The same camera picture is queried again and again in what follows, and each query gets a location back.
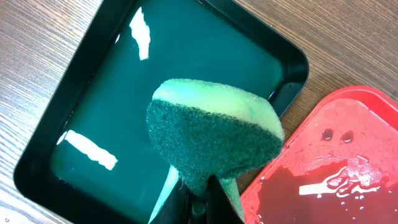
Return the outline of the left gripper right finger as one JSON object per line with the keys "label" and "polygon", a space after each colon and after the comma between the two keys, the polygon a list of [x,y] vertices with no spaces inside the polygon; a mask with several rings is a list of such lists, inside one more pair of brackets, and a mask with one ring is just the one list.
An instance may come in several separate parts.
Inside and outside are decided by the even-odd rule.
{"label": "left gripper right finger", "polygon": [[210,176],[205,194],[207,224],[243,224],[218,178]]}

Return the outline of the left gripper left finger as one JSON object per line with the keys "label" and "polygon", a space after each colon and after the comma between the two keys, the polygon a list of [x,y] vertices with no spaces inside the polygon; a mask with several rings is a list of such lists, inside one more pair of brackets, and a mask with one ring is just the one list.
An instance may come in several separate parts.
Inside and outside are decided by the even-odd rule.
{"label": "left gripper left finger", "polygon": [[188,224],[190,219],[190,193],[181,179],[178,179],[150,224]]}

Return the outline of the green sponge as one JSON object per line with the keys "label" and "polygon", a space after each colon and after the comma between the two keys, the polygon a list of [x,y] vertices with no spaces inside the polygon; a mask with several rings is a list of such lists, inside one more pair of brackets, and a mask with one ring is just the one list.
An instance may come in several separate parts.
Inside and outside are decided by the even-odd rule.
{"label": "green sponge", "polygon": [[202,80],[163,82],[148,105],[146,121],[154,149],[170,164],[154,215],[178,181],[193,196],[193,213],[204,214],[208,179],[215,176],[228,206],[243,221],[236,178],[276,158],[284,141],[279,116],[266,99]]}

